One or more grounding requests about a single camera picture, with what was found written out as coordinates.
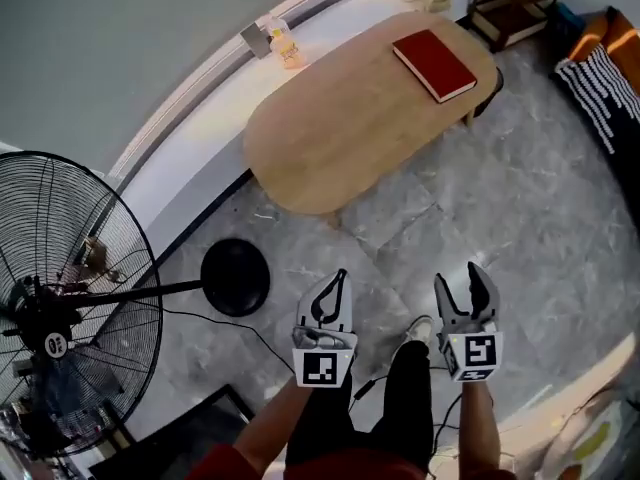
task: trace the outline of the fan cord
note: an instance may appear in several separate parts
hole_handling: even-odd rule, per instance
[[[202,320],[206,320],[207,322],[211,322],[213,324],[220,324],[220,325],[230,325],[232,327],[239,327],[241,329],[249,329],[251,332],[253,332],[258,339],[264,344],[265,347],[267,347],[267,349],[269,349],[269,352],[271,352],[274,356],[276,356],[280,362],[282,362],[283,365],[285,365],[287,367],[287,369],[295,374],[295,371],[293,370],[293,368],[291,368],[291,366],[289,365],[289,363],[287,363],[287,361],[280,355],[278,354],[272,347],[271,345],[269,345],[266,340],[262,337],[262,335],[256,331],[253,327],[249,326],[249,325],[243,325],[243,324],[237,324],[235,322],[225,322],[223,320],[215,320],[213,318],[209,318],[208,316],[204,316],[204,315],[200,315],[198,313],[189,313],[187,311],[173,311],[171,309],[166,309],[163,308],[163,311],[165,313],[170,313],[172,315],[183,315],[183,316],[194,316],[196,318],[201,318]],[[429,368],[430,370],[446,370],[446,368],[441,367],[441,366],[432,366]],[[362,388],[360,388],[356,394],[353,396],[353,401],[351,402],[351,405],[349,407],[349,412],[351,412],[351,409],[353,409],[353,406],[356,404],[356,402],[358,402],[360,399],[362,399],[370,390],[371,388],[373,388],[373,386],[381,381],[387,378],[387,375],[383,375],[381,377],[376,377],[374,379],[369,380]],[[456,399],[451,403],[451,405],[449,406],[449,408],[447,409],[447,412],[445,413],[444,416],[444,420],[442,421],[442,423],[440,424],[434,424],[435,426],[438,426],[438,431],[436,432],[435,438],[433,440],[433,450],[431,452],[431,458],[433,458],[433,456],[436,454],[436,451],[438,449],[438,439],[440,437],[440,434],[442,433],[442,430],[445,428],[451,428],[451,429],[457,429],[458,427],[455,427],[453,425],[448,425],[447,421],[449,420],[449,416],[451,415],[451,411],[453,410],[453,408],[455,407],[455,405],[460,401],[460,399],[462,398],[462,394],[458,395],[456,397]]]
[[[269,352],[271,352],[274,356],[280,359],[282,364],[285,365],[291,373],[295,374],[295,371],[293,370],[293,368],[291,368],[291,366],[289,366],[289,363],[287,363],[287,361],[285,361],[285,359],[280,354],[278,354],[275,350],[273,350],[273,348],[271,348],[271,346],[265,341],[265,339],[260,335],[258,331],[256,331],[253,327],[249,325],[237,324],[235,322],[225,322],[224,320],[214,320],[213,318],[209,318],[208,316],[199,315],[198,313],[189,313],[187,311],[173,311],[171,309],[166,309],[166,308],[163,308],[163,311],[165,313],[170,313],[172,315],[195,316],[197,318],[201,318],[202,320],[206,320],[213,324],[230,325],[232,327],[240,327],[241,329],[249,329],[258,337],[258,339],[264,344],[264,346],[269,349]]]

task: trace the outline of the striped blanket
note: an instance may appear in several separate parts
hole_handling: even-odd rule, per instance
[[[589,116],[609,154],[616,153],[621,141],[640,140],[640,98],[602,45],[583,62],[561,61],[555,73]]]
[[[640,229],[640,98],[604,46],[579,62],[558,63],[553,78],[593,124],[599,144]]]

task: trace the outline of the oval wooden table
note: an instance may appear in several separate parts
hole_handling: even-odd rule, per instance
[[[391,43],[430,29],[471,70],[476,86],[437,103],[393,53]],[[260,185],[283,208],[336,212],[456,121],[496,85],[489,52],[466,30],[434,14],[392,16],[350,39],[268,96],[244,133]]]

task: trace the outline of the gray marble floor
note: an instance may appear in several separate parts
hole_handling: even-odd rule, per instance
[[[451,128],[382,179],[344,209],[341,230],[279,209],[253,180],[162,266],[163,282],[197,278],[220,238],[252,241],[267,258],[272,290],[242,323],[291,361],[299,297],[346,268],[361,345],[357,387],[388,368],[416,315],[435,315],[437,272],[468,301],[472,259],[486,267],[503,301],[505,360],[490,383],[498,419],[571,383],[638,328],[640,244],[589,130],[547,78],[537,43],[522,42],[496,62],[505,88],[473,128]],[[199,292],[167,297],[165,305],[224,318]],[[289,377],[250,332],[165,318],[156,373],[128,424],[136,437],[224,383],[258,409]],[[434,419],[441,421],[459,386],[443,372],[432,377]],[[356,427],[376,422],[382,384],[355,405]],[[455,438],[447,432],[443,442]]]

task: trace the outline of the sneaker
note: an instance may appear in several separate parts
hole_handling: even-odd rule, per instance
[[[396,357],[400,347],[409,341],[422,341],[425,345],[429,346],[431,341],[431,331],[433,329],[433,318],[429,315],[421,315],[416,318],[409,328],[404,332],[404,340],[391,356],[391,361]]]

